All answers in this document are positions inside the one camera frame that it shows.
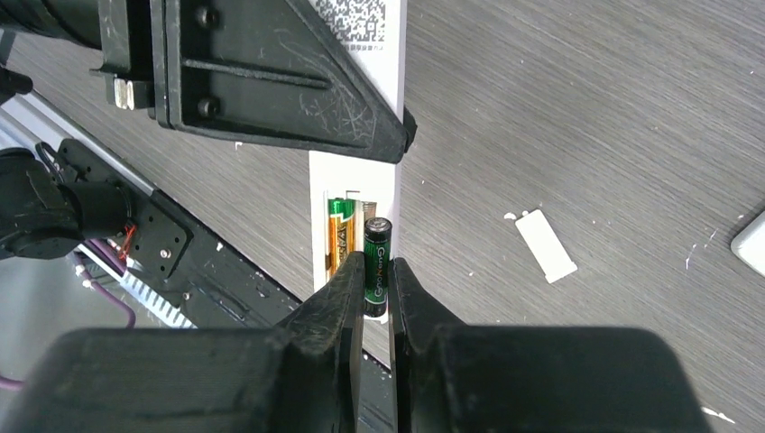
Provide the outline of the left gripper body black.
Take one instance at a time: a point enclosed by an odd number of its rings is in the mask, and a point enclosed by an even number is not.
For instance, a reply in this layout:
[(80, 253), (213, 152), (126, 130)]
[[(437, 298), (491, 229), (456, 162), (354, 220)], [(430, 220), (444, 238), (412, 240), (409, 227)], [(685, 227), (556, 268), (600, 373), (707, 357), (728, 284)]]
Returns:
[(3, 1), (1, 29), (98, 50), (107, 101), (168, 126), (166, 1)]

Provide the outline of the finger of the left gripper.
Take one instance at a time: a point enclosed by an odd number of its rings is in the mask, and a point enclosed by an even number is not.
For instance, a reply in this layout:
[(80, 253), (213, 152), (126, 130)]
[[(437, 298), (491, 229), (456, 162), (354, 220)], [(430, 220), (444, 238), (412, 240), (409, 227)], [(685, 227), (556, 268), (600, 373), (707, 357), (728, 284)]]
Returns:
[(404, 147), (404, 151), (407, 152), (414, 142), (418, 131), (418, 124), (415, 117), (406, 106), (403, 108), (402, 125), (407, 134), (407, 141)]
[(399, 118), (307, 1), (153, 1), (155, 117), (230, 142), (397, 163)]

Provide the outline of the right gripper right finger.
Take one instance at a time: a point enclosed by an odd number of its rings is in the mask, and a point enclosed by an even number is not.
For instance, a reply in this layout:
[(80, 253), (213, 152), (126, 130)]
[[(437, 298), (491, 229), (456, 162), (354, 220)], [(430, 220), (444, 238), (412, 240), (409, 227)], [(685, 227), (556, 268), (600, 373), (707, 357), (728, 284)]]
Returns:
[(684, 369), (634, 327), (479, 326), (390, 269), (400, 432), (707, 432)]

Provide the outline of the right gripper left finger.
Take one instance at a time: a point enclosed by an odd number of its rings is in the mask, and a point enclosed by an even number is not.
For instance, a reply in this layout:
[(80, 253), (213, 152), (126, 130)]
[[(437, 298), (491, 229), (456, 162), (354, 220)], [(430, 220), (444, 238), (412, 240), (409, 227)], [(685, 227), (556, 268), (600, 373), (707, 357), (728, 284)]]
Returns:
[(81, 329), (48, 349), (4, 432), (353, 432), (364, 257), (268, 328)]

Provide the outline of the gold green AAA battery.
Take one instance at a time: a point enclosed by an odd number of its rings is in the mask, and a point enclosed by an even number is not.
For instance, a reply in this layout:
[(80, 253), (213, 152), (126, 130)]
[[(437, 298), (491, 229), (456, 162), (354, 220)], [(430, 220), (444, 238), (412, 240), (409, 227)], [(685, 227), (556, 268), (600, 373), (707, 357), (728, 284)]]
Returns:
[(327, 277), (331, 279), (346, 257), (355, 250), (355, 201), (330, 198), (327, 201)]

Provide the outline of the green yellow battery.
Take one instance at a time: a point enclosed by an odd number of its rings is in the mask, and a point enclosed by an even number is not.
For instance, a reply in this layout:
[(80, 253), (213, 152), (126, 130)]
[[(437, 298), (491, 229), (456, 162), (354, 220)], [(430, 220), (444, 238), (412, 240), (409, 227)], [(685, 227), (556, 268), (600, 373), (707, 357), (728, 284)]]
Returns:
[(364, 314), (382, 317), (387, 311), (392, 223), (376, 216), (364, 223)]

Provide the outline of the narrow white battery cover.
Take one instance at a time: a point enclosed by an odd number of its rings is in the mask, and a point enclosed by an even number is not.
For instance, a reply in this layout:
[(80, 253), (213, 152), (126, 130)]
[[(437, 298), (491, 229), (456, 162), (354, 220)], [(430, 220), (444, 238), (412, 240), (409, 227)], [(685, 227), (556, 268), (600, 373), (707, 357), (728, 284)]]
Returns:
[(578, 269), (541, 209), (524, 211), (515, 225), (548, 283)]

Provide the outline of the white remote with dark buttons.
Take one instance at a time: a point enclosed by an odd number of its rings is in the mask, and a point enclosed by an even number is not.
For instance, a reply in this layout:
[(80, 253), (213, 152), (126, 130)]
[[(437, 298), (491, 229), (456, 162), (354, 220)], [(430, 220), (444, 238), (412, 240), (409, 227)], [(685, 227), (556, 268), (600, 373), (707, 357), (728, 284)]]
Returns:
[(760, 212), (730, 244), (731, 251), (743, 263), (764, 275), (764, 212)]

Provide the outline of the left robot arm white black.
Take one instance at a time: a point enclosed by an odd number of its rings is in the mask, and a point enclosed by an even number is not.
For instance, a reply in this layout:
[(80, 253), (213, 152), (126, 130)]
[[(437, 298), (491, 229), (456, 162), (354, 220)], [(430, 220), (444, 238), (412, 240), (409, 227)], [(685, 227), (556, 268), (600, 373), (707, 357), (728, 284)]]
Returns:
[[(229, 142), (395, 163), (396, 115), (308, 1), (4, 1), (1, 27), (100, 51), (108, 101)], [(119, 233), (137, 196), (1, 153), (1, 255), (51, 260)]]

